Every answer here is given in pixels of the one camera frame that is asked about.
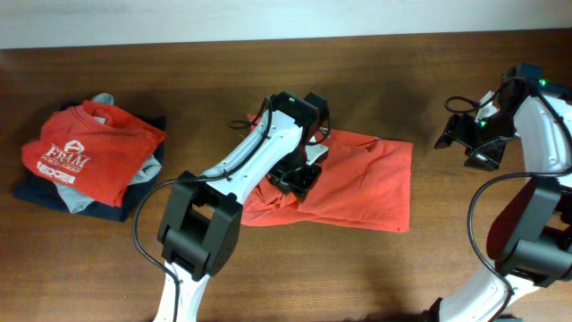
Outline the plain red t-shirt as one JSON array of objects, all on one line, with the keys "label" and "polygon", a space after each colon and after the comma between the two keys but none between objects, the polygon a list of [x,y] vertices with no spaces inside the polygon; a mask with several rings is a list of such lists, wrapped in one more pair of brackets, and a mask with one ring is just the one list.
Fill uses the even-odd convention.
[{"label": "plain red t-shirt", "polygon": [[261,181],[244,204],[247,226],[314,222],[405,233],[410,222],[411,163],[414,145],[333,130],[328,156],[305,199]]}]

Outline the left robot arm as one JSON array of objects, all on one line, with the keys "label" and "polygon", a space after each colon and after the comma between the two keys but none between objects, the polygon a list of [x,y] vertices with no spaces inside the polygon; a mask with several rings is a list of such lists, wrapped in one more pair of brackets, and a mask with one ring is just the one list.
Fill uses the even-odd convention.
[{"label": "left robot arm", "polygon": [[326,99],[286,91],[265,99],[251,133],[226,158],[200,176],[172,183],[157,232],[165,284],[158,321],[194,321],[206,284],[236,248],[243,205],[263,180],[304,199],[328,153],[316,134],[330,116]]}]

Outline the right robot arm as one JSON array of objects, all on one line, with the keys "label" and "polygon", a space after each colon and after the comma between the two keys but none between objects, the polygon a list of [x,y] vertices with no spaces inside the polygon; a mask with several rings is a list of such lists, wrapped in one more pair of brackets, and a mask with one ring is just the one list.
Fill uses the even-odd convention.
[{"label": "right robot arm", "polygon": [[[525,171],[484,183],[467,210],[467,237],[482,263],[459,289],[421,314],[423,321],[503,321],[514,301],[571,279],[571,90],[546,80],[542,68],[518,64],[500,86],[467,110],[450,110],[435,142],[465,149],[467,167],[499,168],[505,148],[520,140]],[[480,250],[474,214],[481,195],[495,183],[523,179],[525,185],[498,214]]]}]

